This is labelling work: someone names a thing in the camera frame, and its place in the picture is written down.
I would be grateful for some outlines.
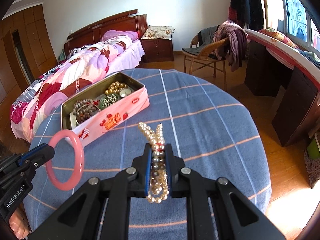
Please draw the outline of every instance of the window frame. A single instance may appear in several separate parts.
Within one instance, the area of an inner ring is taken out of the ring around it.
[[[269,22],[268,22],[268,0],[265,0],[265,5],[266,5],[266,9],[267,9],[267,13],[266,13],[266,27],[269,28]],[[283,7],[284,7],[284,35],[286,35],[289,39],[291,39],[294,43],[296,43],[298,46],[303,47],[315,54],[318,55],[318,57],[320,57],[320,51],[318,51],[316,48],[314,48],[312,46],[312,26],[311,26],[311,17],[308,14],[304,4],[301,2],[301,4],[303,5],[303,7],[305,8],[305,12],[306,12],[306,19],[307,19],[307,42],[305,42],[302,39],[297,38],[296,36],[291,35],[290,33],[288,33],[288,20],[289,20],[289,12],[288,12],[288,2],[287,0],[282,0],[283,2]]]

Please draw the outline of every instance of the wicker chair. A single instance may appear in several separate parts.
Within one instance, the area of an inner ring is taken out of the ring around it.
[[[198,40],[198,35],[196,35],[192,41],[191,41],[191,44],[190,44],[190,48],[192,48],[192,46],[198,46],[198,43],[199,43],[199,40]],[[209,54],[214,50],[214,49],[217,49],[217,48],[220,48],[222,46],[226,46],[229,44],[229,39],[228,38],[225,38],[221,41],[217,41],[215,43],[211,43],[207,46],[205,46],[198,55],[193,55],[191,53],[188,53],[186,51],[182,51],[183,54],[184,54],[184,59],[183,59],[183,67],[184,67],[184,72],[186,73],[187,70],[186,70],[186,60],[188,61],[191,61],[191,65],[190,65],[190,68],[189,68],[189,74],[191,75],[192,72],[196,71],[196,70],[199,70],[201,68],[204,68],[206,66],[208,67],[211,67],[213,68],[214,72],[213,72],[213,77],[216,77],[216,70],[218,71],[221,71],[223,72],[223,76],[224,76],[224,90],[227,91],[227,75],[226,75],[226,65],[225,65],[225,62],[224,62],[224,59],[221,59],[221,60],[218,60],[218,59],[213,59],[213,58],[210,58],[209,57]],[[209,63],[207,64],[204,64],[203,62],[199,62],[199,61],[195,61],[195,59],[198,59],[198,60],[204,60],[204,61],[209,61]],[[219,61],[222,61],[222,64],[223,64],[223,69],[219,69],[219,68],[216,68],[216,62],[219,62]],[[195,69],[194,71],[192,71],[192,67],[193,67],[193,63],[196,62],[196,63],[199,63],[199,64],[202,64],[203,66]]]

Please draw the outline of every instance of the strawberry illustration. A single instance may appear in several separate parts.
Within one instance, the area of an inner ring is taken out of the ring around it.
[[[125,120],[128,118],[128,113],[123,114],[122,119]]]

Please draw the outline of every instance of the orange patterned pillow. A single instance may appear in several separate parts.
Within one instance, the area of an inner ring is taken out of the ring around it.
[[[265,35],[268,35],[271,38],[274,38],[278,41],[283,42],[284,44],[287,44],[291,48],[297,49],[299,48],[292,40],[290,40],[287,36],[285,36],[283,33],[274,30],[274,29],[262,29],[259,31],[260,33],[263,33]]]

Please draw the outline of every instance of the purple pillow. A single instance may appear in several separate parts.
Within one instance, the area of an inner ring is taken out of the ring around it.
[[[112,39],[117,36],[125,35],[128,36],[132,41],[135,41],[138,39],[139,34],[137,32],[122,32],[122,31],[116,31],[116,30],[110,30],[107,31],[101,38],[101,41],[107,41],[109,39]]]

